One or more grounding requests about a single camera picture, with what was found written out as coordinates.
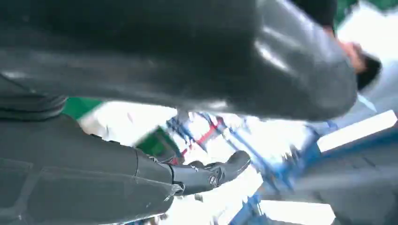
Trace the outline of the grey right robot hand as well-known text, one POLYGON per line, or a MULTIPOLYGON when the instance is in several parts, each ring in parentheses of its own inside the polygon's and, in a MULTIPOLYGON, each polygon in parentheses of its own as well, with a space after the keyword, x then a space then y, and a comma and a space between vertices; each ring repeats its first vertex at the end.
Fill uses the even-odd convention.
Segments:
POLYGON ((106 225, 165 213, 249 165, 170 165, 86 134, 68 97, 327 120, 357 98, 339 45, 285 0, 3 0, 0 222, 106 225))

